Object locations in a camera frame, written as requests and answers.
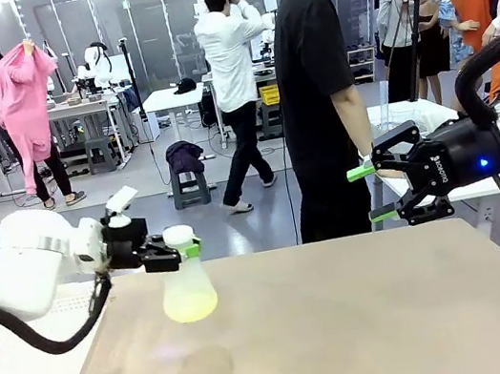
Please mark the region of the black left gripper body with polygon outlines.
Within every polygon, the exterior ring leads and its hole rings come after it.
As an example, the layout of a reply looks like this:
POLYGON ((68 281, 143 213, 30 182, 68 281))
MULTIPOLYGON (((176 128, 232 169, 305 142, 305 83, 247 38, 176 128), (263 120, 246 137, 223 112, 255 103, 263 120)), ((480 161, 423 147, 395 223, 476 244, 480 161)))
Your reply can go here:
POLYGON ((128 270, 142 266, 137 254, 148 234, 145 218, 132 218, 124 227, 111 227, 109 221, 102 221, 102 239, 106 246, 109 268, 128 270))

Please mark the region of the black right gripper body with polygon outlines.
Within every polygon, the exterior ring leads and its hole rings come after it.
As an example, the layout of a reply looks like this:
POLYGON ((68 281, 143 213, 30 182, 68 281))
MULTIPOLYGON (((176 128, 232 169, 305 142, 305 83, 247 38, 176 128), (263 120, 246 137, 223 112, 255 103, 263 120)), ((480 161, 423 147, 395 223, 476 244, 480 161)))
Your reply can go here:
POLYGON ((420 139, 409 153, 416 189, 432 196, 500 174, 500 143, 494 132, 479 128, 468 117, 420 139))

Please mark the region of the person's right hand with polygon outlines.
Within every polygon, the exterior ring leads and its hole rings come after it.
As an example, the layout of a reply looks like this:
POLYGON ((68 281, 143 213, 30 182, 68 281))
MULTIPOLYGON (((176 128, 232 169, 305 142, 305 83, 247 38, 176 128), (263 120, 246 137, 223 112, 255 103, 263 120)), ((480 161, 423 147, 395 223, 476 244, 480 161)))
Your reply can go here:
MULTIPOLYGON (((370 155, 365 155, 363 157, 364 166, 371 166, 371 157, 370 155)), ((379 178, 405 178, 405 173, 403 171, 391 170, 391 169, 376 169, 374 174, 379 178)))

